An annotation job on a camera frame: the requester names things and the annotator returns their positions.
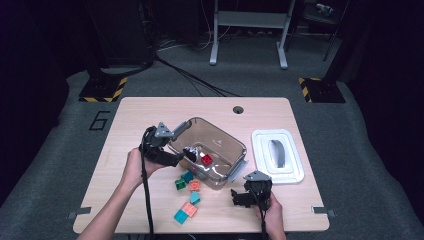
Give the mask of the small grey device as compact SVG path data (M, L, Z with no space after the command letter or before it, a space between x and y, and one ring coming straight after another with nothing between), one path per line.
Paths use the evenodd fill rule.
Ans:
M321 4L321 3L317 3L315 5L315 7L317 8L317 10L320 14L325 15L325 16L331 16L334 12L333 8L331 8L328 5Z

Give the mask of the grey table bracket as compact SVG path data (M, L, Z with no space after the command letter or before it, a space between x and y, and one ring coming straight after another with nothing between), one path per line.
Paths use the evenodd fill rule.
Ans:
M89 214L91 212L91 207L82 207L74 211L71 211L67 215L67 219L75 219L78 215Z
M336 216L333 210L329 210L326 207L312 206L311 209L314 214L325 214L328 218Z

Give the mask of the person's right hand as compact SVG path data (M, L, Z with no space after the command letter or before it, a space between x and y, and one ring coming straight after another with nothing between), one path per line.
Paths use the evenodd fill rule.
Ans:
M269 198L269 209L265 214L266 232L284 231L283 228L283 208L274 194Z

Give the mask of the dark curtain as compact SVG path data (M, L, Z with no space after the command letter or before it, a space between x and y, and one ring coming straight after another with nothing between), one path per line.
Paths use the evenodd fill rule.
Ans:
M424 0L358 0L367 43L349 83L368 137L424 218Z
M58 123L68 93L24 0L0 0L0 206Z

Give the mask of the white toy car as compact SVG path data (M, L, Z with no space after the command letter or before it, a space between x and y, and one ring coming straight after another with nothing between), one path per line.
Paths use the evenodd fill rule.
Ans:
M202 152L202 147L200 145L187 146L185 149L193 151L197 155L197 159L200 159L202 156L204 156L204 153Z

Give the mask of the white metal desk frame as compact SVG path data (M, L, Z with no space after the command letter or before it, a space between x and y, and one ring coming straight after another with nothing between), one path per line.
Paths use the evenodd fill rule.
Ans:
M221 11L219 9L219 0L214 0L213 44L209 64L212 66L217 64L219 51L219 26L269 28L282 30L280 41L276 43L276 47L279 58L279 65L283 70L286 70L288 68L288 62L285 55L284 46L296 0L288 1L289 5L285 13L266 13Z

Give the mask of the person's left hand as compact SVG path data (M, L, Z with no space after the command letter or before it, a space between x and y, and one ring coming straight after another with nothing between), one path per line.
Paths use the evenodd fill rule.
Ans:
M134 148L128 152L127 162L120 184L126 190L135 190L143 183L143 176L149 178L155 171L161 168L164 168L164 165L146 160L145 173L143 173L141 153L138 148Z

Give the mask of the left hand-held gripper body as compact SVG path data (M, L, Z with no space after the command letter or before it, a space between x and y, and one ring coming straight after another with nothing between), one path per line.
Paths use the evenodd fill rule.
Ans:
M175 133L169 130L163 122L160 122L157 126L147 128L139 145L142 158L163 166L176 167L182 160L182 154L172 154L164 150L164 147L174 137Z

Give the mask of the pink building block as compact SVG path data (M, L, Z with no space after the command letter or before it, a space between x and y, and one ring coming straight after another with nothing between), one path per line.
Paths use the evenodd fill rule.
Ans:
M197 212L197 208L192 205L190 202L185 202L183 206L181 207L181 210L185 212L190 218L194 216L194 214Z

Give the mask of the black stand base striped tape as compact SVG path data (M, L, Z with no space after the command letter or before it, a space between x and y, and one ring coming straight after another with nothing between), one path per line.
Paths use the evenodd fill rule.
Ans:
M127 78L90 78L79 94L83 102L116 102L123 92Z
M298 81L308 103L345 103L335 83L326 83L320 78L299 78Z

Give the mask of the translucent brown storage box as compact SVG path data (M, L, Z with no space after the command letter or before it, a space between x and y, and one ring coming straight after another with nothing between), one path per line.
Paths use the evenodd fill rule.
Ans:
M213 190L220 190L227 182L233 182L247 166L246 146L219 127L200 117L193 117L175 130L176 139L168 146L174 153L184 153L187 146L202 147L213 163L204 166L201 158L195 163L187 157L187 165L182 166L193 173Z

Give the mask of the white lid with grey handle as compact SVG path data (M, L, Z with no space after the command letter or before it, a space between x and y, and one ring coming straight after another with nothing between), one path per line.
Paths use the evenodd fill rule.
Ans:
M302 162L289 131L255 130L251 139L256 168L270 176L274 184L297 184L304 179Z

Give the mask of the black equipment cabinet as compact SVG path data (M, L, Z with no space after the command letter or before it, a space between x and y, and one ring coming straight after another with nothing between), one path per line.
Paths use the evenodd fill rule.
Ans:
M108 66L147 67L151 44L140 16L141 0L85 0Z

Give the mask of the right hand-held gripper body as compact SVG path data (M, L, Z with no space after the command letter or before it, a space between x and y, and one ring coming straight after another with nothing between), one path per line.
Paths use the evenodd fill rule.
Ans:
M260 210L269 208L269 199L272 189L272 179L265 173L255 170L246 176L244 188L253 196L254 203Z

